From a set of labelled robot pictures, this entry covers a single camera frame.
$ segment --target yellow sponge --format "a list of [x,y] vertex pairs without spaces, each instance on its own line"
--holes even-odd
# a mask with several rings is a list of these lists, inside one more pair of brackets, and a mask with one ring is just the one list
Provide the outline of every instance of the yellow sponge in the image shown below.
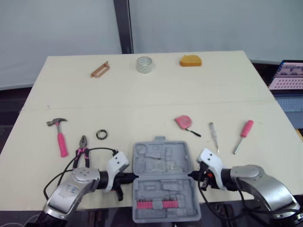
[[197,55],[184,55],[180,61],[180,66],[201,66],[202,60]]

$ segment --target black ring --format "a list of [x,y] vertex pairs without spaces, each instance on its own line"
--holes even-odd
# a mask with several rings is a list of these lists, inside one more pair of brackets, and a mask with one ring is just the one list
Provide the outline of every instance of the black ring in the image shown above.
[[[99,137],[99,134],[104,132],[105,133],[105,136],[104,137]],[[96,137],[99,139],[99,140],[105,140],[107,138],[107,131],[104,130],[104,129],[100,129],[99,131],[96,132]]]

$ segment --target gray wall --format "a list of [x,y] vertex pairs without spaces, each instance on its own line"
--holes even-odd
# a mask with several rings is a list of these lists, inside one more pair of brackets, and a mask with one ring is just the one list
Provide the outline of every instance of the gray wall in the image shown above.
[[49,55],[110,53],[112,0],[0,0],[0,89],[32,85]]
[[303,59],[303,0],[130,0],[134,51]]

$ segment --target open toolbox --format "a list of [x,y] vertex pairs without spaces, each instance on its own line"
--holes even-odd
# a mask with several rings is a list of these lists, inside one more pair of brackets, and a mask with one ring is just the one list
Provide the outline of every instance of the open toolbox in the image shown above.
[[136,223],[197,221],[201,218],[188,148],[183,141],[134,145],[133,220]]

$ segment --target small screwdriver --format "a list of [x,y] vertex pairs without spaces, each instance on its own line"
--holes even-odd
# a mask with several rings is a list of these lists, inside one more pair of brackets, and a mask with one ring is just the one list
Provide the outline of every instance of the small screwdriver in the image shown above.
[[240,139],[240,141],[239,141],[239,143],[238,143],[235,151],[233,152],[234,154],[238,153],[238,149],[239,149],[239,146],[240,146],[240,144],[242,142],[242,139],[245,138],[245,137],[247,137],[247,135],[250,132],[250,129],[251,129],[251,127],[252,127],[253,124],[254,124],[254,121],[252,121],[252,120],[249,120],[248,122],[246,122],[244,128],[242,129],[241,135],[240,135],[241,139]]
[[214,123],[210,122],[209,123],[209,128],[210,128],[210,132],[211,132],[213,141],[214,141],[214,143],[216,145],[217,152],[219,154],[219,145],[218,145],[217,133],[216,133],[216,130],[214,129]]

